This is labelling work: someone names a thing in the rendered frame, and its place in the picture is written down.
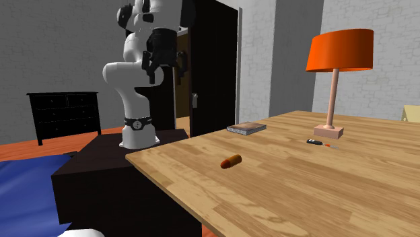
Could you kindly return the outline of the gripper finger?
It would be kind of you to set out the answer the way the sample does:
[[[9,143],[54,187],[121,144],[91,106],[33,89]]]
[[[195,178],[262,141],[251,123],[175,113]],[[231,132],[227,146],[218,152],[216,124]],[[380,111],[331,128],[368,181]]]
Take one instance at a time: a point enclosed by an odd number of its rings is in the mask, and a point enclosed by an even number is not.
[[[155,68],[153,66],[153,57],[148,51],[143,51],[141,68],[142,70],[145,70],[149,76],[149,83],[155,84]]]
[[[188,71],[188,54],[184,50],[177,52],[176,69],[178,77],[183,77]]]

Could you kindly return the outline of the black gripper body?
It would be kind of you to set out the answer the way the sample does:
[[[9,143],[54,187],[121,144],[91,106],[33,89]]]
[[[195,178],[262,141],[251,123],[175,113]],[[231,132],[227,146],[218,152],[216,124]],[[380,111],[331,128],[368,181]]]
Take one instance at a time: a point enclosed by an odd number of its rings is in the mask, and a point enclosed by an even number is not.
[[[151,67],[177,67],[177,32],[167,28],[153,29],[147,40],[147,51],[151,53]]]

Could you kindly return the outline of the black door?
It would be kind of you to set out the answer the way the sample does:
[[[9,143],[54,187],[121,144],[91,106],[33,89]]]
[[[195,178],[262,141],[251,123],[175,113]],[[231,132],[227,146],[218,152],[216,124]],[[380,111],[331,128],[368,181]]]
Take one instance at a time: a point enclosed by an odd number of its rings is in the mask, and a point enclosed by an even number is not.
[[[218,0],[192,0],[188,28],[190,136],[235,123],[238,10]]]

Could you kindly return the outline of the black chest of drawers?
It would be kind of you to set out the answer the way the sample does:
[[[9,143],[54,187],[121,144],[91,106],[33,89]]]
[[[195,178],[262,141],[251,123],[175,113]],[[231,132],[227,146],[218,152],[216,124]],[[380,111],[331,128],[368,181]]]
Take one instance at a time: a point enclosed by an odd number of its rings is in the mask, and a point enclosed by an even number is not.
[[[28,93],[38,145],[45,139],[101,132],[97,92]]]

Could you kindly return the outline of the orange brown cylinder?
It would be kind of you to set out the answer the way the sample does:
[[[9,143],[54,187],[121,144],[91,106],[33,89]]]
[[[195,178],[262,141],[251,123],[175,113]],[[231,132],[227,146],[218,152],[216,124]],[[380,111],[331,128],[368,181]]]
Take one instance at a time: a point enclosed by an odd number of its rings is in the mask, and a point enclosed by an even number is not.
[[[242,157],[239,154],[233,155],[229,158],[226,158],[221,164],[220,167],[223,169],[231,168],[242,161]]]

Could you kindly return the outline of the dark robot stand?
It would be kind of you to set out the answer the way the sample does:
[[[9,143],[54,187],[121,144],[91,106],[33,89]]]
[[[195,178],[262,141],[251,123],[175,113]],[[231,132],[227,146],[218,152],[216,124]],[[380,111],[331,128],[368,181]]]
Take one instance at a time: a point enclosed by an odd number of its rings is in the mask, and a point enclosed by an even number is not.
[[[200,221],[126,160],[121,140],[97,136],[51,176],[60,223],[105,237],[201,237]]]

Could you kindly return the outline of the black and orange screwdriver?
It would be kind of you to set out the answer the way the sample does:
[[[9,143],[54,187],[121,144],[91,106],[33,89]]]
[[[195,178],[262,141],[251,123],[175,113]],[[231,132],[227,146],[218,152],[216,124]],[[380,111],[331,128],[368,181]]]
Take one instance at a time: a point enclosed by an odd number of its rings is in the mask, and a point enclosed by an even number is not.
[[[312,144],[312,145],[322,145],[322,146],[327,146],[327,147],[331,147],[331,148],[334,148],[334,149],[339,149],[338,146],[327,144],[327,143],[323,143],[321,141],[317,141],[317,140],[314,140],[314,139],[308,139],[306,141],[306,143],[309,143],[309,144]]]

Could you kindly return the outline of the orange shade table lamp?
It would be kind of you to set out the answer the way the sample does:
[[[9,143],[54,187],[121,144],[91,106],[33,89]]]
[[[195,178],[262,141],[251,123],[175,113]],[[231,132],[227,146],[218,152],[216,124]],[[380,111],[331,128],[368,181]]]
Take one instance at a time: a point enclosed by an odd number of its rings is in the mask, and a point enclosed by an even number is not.
[[[343,135],[344,128],[333,125],[339,73],[373,69],[373,53],[371,29],[338,30],[313,37],[306,71],[332,73],[326,123],[314,127],[315,135],[331,139]]]

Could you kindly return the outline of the wooden table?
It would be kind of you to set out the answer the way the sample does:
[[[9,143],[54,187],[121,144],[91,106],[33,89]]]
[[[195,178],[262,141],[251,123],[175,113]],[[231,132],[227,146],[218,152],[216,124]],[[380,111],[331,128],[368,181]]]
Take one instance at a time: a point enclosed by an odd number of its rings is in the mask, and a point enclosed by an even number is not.
[[[325,118],[289,112],[127,159],[219,237],[420,237],[420,123],[337,115],[343,136],[315,140],[339,149],[306,143]]]

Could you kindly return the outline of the blue bed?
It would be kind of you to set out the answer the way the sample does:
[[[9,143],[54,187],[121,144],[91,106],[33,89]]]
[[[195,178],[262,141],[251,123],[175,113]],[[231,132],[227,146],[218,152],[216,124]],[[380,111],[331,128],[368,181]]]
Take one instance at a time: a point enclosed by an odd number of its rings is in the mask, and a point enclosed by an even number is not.
[[[68,155],[0,162],[0,237],[58,237],[60,224],[51,175]]]

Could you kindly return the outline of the pale yellow chair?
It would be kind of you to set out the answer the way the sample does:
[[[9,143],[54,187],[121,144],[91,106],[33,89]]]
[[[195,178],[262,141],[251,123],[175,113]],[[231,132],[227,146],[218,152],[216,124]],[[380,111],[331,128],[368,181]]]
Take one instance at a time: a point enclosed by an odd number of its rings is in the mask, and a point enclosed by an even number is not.
[[[404,105],[401,121],[420,123],[420,105]]]

